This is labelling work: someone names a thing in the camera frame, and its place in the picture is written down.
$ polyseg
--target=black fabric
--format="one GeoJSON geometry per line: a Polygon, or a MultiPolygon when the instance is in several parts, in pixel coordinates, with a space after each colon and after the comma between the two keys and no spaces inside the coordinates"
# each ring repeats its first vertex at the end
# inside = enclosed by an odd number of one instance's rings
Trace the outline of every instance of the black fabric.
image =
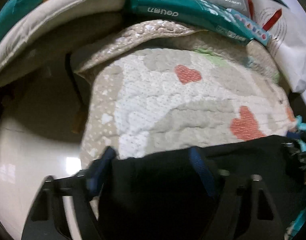
{"type": "MultiPolygon", "coordinates": [[[[281,143],[269,136],[199,148],[219,169],[260,174],[286,228],[305,207],[305,189],[285,175],[281,143]]],[[[99,200],[99,226],[107,240],[199,239],[217,207],[189,163],[188,150],[114,160],[99,200]]]]}

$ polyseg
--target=patchwork fabric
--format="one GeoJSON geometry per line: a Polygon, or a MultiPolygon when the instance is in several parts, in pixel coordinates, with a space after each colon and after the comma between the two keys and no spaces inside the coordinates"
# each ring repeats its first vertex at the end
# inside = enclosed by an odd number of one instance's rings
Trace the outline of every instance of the patchwork fabric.
{"type": "Polygon", "coordinates": [[[83,168],[108,145],[122,159],[142,157],[285,135],[296,124],[282,88],[238,61],[146,48],[103,63],[97,72],[83,168]]]}

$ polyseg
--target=red heart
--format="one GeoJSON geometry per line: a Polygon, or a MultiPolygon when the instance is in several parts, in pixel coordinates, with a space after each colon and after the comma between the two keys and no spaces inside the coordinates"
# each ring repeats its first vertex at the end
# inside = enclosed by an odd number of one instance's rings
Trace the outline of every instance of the red heart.
{"type": "Polygon", "coordinates": [[[230,125],[231,132],[244,141],[249,141],[266,135],[259,130],[258,121],[247,106],[240,107],[241,118],[234,118],[230,125]]]}
{"type": "Polygon", "coordinates": [[[174,69],[177,77],[184,85],[190,82],[202,80],[201,73],[195,69],[189,69],[183,65],[177,65],[174,69]]]}

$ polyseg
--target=white paper bag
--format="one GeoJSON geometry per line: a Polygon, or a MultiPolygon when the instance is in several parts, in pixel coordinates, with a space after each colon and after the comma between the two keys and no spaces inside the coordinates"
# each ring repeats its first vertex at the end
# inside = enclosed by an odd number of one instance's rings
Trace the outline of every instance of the white paper bag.
{"type": "Polygon", "coordinates": [[[306,89],[306,23],[290,10],[272,0],[252,0],[253,20],[263,26],[282,9],[279,20],[269,29],[272,36],[267,49],[276,61],[293,92],[306,89]]]}

